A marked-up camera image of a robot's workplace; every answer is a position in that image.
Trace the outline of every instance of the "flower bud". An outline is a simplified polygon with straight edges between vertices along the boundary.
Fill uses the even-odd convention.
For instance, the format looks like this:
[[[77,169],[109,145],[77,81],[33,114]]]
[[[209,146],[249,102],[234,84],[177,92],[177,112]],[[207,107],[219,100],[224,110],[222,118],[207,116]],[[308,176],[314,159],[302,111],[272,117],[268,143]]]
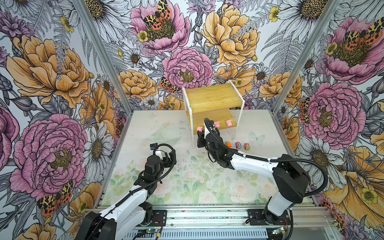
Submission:
[[[368,129],[372,134],[380,135],[384,132],[384,124],[379,121],[370,122]]]
[[[4,77],[0,74],[0,90],[10,91],[12,90],[12,83],[8,80],[8,78]]]
[[[384,78],[380,78],[372,86],[372,97],[377,98],[379,94],[384,93]]]
[[[18,97],[10,99],[19,109],[23,111],[36,110],[37,106],[32,102],[32,99],[28,97]]]

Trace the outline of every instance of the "shelf board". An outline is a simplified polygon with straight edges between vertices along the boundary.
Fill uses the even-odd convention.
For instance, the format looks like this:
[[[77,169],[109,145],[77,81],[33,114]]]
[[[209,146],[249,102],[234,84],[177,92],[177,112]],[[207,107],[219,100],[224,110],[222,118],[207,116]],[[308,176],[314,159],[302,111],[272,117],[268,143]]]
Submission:
[[[229,83],[186,89],[192,113],[241,107],[242,100]]]
[[[187,113],[187,118],[190,126],[191,122],[190,122],[189,112],[186,111],[186,113]],[[205,118],[209,118],[209,120],[213,120],[214,122],[220,121],[220,127],[218,128],[219,130],[229,128],[225,123],[227,120],[232,120],[232,126],[230,127],[236,127],[237,125],[235,118],[233,117],[231,111],[228,108],[220,108],[220,109],[215,109],[215,110],[206,111],[206,112],[192,113],[192,118],[193,118],[194,134],[197,134],[196,128],[198,126],[202,126],[204,131]]]

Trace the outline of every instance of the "pink peony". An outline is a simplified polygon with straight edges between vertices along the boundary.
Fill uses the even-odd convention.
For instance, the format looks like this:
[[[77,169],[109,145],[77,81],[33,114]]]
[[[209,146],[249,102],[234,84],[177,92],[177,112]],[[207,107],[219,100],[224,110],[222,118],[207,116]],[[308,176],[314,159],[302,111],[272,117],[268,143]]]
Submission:
[[[353,85],[366,82],[384,68],[384,37],[373,45],[361,44],[354,50],[345,49],[345,34],[348,31],[368,29],[374,22],[358,22],[358,18],[346,18],[328,39],[328,48],[321,67],[327,76],[338,81],[348,81]]]
[[[322,83],[310,97],[308,116],[310,122],[304,124],[307,136],[315,135],[335,150],[351,144],[366,119],[357,89],[347,83]]]
[[[12,152],[12,142],[19,135],[20,127],[7,108],[0,106],[0,170],[8,162]]]
[[[86,142],[84,128],[65,114],[26,127],[13,153],[18,168],[10,178],[12,191],[31,193],[38,200],[58,193],[69,181],[77,187],[85,175]]]
[[[211,60],[193,48],[178,48],[162,63],[164,77],[180,88],[198,88],[212,81]]]
[[[172,10],[171,24],[174,26],[174,33],[167,33],[167,35],[172,35],[169,37],[162,37],[155,39],[154,41],[149,39],[143,42],[145,48],[150,54],[158,55],[163,52],[174,51],[180,46],[185,46],[189,38],[190,22],[189,18],[184,18],[184,15],[180,13],[179,6],[173,4],[167,0],[168,7]],[[147,25],[144,23],[144,18],[149,15],[154,15],[157,11],[157,2],[154,7],[148,5],[147,8],[144,8],[140,5],[140,8],[132,8],[131,10],[131,28],[132,33],[138,34],[140,31],[147,31]]]

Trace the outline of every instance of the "floral wallpaper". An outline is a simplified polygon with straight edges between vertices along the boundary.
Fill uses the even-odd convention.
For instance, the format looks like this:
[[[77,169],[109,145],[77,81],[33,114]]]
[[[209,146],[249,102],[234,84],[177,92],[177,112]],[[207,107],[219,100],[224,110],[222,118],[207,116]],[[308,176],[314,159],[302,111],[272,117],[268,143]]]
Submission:
[[[127,121],[69,13],[63,0],[0,1],[3,239],[74,239]]]
[[[316,195],[343,239],[384,239],[384,3],[340,2],[308,56],[277,117],[295,155],[326,167],[329,184]],[[321,172],[302,164],[311,187]]]
[[[72,4],[65,17],[83,28]],[[270,109],[327,0],[85,0],[133,109],[183,109],[182,87],[233,81]],[[350,10],[341,5],[336,26]],[[301,98],[301,79],[290,105]]]

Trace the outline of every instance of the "table surface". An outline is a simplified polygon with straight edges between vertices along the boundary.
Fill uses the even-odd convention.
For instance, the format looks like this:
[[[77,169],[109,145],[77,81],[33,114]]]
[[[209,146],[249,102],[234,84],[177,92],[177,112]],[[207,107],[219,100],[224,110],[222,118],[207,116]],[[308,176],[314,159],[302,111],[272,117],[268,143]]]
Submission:
[[[231,111],[238,116],[239,110]],[[287,153],[268,110],[243,111],[232,140],[234,130],[220,131],[232,148],[240,142],[242,151],[244,143],[250,144],[250,154],[279,157]],[[212,163],[204,148],[192,148],[197,142],[194,137],[192,141],[184,110],[134,111],[101,205],[111,205],[129,191],[144,170],[151,155],[149,145],[154,142],[170,144],[176,150],[177,164],[147,200],[153,205],[265,204],[277,191],[271,178]]]

